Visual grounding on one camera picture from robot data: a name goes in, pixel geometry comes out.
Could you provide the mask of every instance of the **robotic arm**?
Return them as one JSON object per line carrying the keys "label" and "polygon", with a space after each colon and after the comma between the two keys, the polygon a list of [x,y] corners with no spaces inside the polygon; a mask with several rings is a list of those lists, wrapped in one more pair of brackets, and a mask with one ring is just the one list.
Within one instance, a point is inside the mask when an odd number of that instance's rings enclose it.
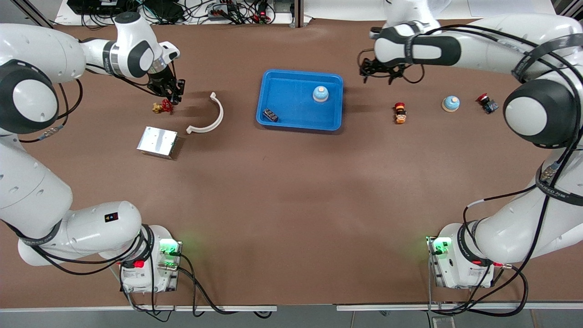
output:
{"label": "robotic arm", "polygon": [[[536,146],[555,149],[530,188],[498,213],[449,224],[432,241],[437,284],[490,287],[494,263],[528,261],[583,240],[583,155],[575,151],[583,146],[581,25],[562,16],[511,14],[438,28],[427,0],[385,5],[387,23],[370,33],[376,58],[361,63],[365,82],[389,73],[390,84],[413,64],[513,74],[523,84],[504,102],[506,123]],[[414,19],[404,21],[407,15]]]}
{"label": "robotic arm", "polygon": [[117,78],[148,74],[153,93],[181,100],[184,80],[177,81],[168,67],[179,50],[157,43],[137,13],[114,21],[117,41],[78,41],[44,27],[0,24],[0,219],[19,237],[19,254],[32,266],[91,263],[76,259],[99,253],[106,259],[99,263],[122,263],[124,290],[172,290],[179,258],[169,253],[179,244],[168,230],[142,225],[127,201],[70,210],[71,188],[17,137],[50,127],[59,114],[53,83],[78,79],[85,69]]}

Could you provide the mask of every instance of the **blue tray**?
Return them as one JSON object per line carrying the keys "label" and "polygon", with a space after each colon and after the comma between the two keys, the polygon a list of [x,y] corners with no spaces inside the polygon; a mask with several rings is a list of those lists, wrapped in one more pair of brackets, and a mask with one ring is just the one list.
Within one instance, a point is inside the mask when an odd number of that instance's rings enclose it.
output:
{"label": "blue tray", "polygon": [[[329,98],[319,103],[312,97],[318,86],[328,88]],[[344,81],[337,74],[270,69],[263,75],[256,119],[261,125],[308,130],[336,131],[342,125]],[[263,115],[270,109],[277,122]]]}

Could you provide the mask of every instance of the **black label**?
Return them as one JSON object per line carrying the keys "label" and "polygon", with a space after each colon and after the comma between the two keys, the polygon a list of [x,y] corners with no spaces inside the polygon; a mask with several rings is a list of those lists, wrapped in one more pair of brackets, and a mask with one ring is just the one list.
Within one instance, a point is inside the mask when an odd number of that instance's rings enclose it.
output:
{"label": "black label", "polygon": [[115,221],[117,219],[119,219],[119,217],[117,216],[117,212],[111,213],[111,214],[106,214],[106,223],[111,222],[111,221]]}

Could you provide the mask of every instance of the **silver metal box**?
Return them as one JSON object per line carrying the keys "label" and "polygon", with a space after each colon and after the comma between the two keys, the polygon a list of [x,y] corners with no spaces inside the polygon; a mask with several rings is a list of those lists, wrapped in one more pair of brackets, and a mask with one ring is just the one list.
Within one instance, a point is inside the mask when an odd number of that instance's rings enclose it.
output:
{"label": "silver metal box", "polygon": [[138,144],[138,150],[149,155],[172,159],[170,155],[177,139],[178,132],[146,127]]}

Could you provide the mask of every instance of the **brown tabletop surface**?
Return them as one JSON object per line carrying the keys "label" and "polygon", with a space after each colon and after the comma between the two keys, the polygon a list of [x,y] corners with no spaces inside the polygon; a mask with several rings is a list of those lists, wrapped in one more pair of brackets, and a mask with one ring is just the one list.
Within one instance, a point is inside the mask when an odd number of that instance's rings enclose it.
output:
{"label": "brown tabletop surface", "polygon": [[[425,236],[461,222],[472,201],[526,186],[547,151],[517,137],[502,110],[486,115],[474,102],[487,92],[502,104],[519,85],[510,75],[426,67],[419,84],[372,78],[363,84],[356,55],[372,47],[368,30],[379,24],[154,26],[159,41],[182,53],[176,70],[186,91],[173,115],[152,113],[160,98],[84,74],[83,102],[66,128],[25,148],[71,186],[73,209],[128,200],[144,223],[183,240],[217,304],[427,302]],[[116,38],[114,27],[59,29],[79,39]],[[340,132],[258,125],[261,79],[272,68],[341,75]],[[420,69],[407,74],[416,79]],[[76,84],[65,87],[73,102]],[[224,105],[223,122],[187,135],[188,125],[215,119],[213,91]],[[461,100],[455,113],[440,107],[448,95]],[[406,104],[403,125],[394,124],[396,102]],[[175,160],[136,150],[146,126],[179,132]],[[473,208],[469,218],[491,215],[505,201]],[[0,240],[0,308],[127,305],[108,270],[78,277],[31,267],[4,225]],[[529,299],[582,299],[581,253],[578,244],[533,259],[525,270]],[[190,305],[191,286],[181,277],[178,291],[159,295],[158,303]],[[434,289],[439,300],[467,295]],[[521,295],[521,284],[513,283],[491,299]]]}

